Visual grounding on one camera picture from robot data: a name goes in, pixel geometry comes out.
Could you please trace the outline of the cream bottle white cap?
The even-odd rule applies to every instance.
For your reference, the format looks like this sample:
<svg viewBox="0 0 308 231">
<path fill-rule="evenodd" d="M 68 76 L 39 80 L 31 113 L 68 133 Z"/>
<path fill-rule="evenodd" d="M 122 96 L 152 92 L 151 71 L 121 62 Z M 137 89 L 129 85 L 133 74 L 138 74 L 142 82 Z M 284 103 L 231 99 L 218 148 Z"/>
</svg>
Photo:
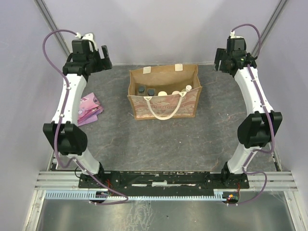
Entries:
<svg viewBox="0 0 308 231">
<path fill-rule="evenodd" d="M 180 93 L 180 92 L 176 90 L 176 91 L 173 91 L 173 92 L 172 92 L 172 95 L 177 95 L 177 94 L 179 94 L 179 93 Z"/>
</svg>

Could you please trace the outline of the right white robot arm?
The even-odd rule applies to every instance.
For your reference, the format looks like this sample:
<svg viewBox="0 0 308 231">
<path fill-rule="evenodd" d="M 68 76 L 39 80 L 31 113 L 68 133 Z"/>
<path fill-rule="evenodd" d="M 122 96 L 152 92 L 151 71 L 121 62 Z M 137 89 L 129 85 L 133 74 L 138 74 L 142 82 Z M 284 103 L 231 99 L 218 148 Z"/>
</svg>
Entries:
<svg viewBox="0 0 308 231">
<path fill-rule="evenodd" d="M 238 84 L 247 117 L 237 129 L 239 144 L 224 167 L 220 182 L 225 188 L 233 187 L 236 174 L 246 170 L 252 157 L 268 143 L 274 143 L 275 135 L 282 122 L 282 114 L 274 111 L 261 87 L 256 58 L 246 51 L 243 37 L 229 36 L 226 48 L 218 48 L 215 70 L 230 74 Z"/>
</svg>

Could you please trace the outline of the yellow-green pump lotion bottle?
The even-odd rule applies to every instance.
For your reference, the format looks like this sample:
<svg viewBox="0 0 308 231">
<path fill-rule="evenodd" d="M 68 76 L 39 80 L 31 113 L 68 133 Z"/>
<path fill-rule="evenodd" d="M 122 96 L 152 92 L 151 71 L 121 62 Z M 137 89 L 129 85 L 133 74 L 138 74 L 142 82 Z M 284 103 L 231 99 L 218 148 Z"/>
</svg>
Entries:
<svg viewBox="0 0 308 231">
<path fill-rule="evenodd" d="M 187 85 L 184 89 L 181 90 L 181 92 L 189 92 L 191 91 L 193 88 L 191 85 Z"/>
</svg>

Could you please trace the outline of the yellow-green bottle white cap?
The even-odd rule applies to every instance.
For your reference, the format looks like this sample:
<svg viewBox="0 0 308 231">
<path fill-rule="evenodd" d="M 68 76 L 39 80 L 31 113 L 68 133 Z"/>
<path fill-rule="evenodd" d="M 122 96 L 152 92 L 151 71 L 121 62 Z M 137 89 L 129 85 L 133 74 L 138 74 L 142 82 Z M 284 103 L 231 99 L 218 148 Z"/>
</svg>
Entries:
<svg viewBox="0 0 308 231">
<path fill-rule="evenodd" d="M 167 93 L 165 91 L 160 91 L 158 93 L 158 96 L 167 96 Z"/>
</svg>

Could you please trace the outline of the brown canvas tote bag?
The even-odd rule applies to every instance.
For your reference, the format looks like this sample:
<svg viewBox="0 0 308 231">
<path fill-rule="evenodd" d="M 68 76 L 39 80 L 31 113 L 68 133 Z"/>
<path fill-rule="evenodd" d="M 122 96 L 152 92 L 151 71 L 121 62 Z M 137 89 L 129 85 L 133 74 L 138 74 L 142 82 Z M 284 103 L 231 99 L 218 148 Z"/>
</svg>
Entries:
<svg viewBox="0 0 308 231">
<path fill-rule="evenodd" d="M 173 64 L 148 66 L 129 72 L 128 99 L 136 120 L 195 117 L 202 86 L 198 78 L 198 65 Z M 138 96 L 139 85 L 146 87 L 146 95 Z M 189 92 L 181 92 L 187 85 Z M 147 90 L 155 89 L 155 96 Z M 167 96 L 158 96 L 165 91 Z"/>
</svg>

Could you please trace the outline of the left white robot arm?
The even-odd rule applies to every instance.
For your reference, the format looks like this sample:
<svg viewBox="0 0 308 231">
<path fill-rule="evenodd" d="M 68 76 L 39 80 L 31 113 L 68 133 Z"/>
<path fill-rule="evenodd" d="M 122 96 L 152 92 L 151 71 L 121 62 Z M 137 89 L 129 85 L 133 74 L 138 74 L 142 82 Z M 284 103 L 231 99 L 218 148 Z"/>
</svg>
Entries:
<svg viewBox="0 0 308 231">
<path fill-rule="evenodd" d="M 102 46 L 101 58 L 96 42 L 82 37 L 72 41 L 72 53 L 68 56 L 60 74 L 64 82 L 59 105 L 50 123 L 43 125 L 43 133 L 54 149 L 57 160 L 67 156 L 75 162 L 83 175 L 90 176 L 90 183 L 100 188 L 106 183 L 102 164 L 88 150 L 88 138 L 77 126 L 82 93 L 92 73 L 109 70 L 112 63 L 108 49 Z"/>
</svg>

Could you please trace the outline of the tall clear glass bottle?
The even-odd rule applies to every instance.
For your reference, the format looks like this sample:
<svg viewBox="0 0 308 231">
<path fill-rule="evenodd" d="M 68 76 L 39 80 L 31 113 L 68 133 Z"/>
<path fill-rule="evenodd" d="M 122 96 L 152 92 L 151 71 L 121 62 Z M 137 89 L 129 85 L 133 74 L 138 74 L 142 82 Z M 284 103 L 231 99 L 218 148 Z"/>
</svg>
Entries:
<svg viewBox="0 0 308 231">
<path fill-rule="evenodd" d="M 147 90 L 147 95 L 148 96 L 155 96 L 155 89 L 148 89 Z"/>
</svg>

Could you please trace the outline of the short clear glass bottle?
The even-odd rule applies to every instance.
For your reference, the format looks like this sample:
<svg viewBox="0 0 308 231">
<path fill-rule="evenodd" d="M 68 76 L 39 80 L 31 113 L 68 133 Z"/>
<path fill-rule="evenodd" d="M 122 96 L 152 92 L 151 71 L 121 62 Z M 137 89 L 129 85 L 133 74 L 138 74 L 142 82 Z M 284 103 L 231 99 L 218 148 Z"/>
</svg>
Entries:
<svg viewBox="0 0 308 231">
<path fill-rule="evenodd" d="M 146 95 L 146 87 L 144 85 L 139 85 L 137 89 L 138 96 L 145 96 Z"/>
</svg>

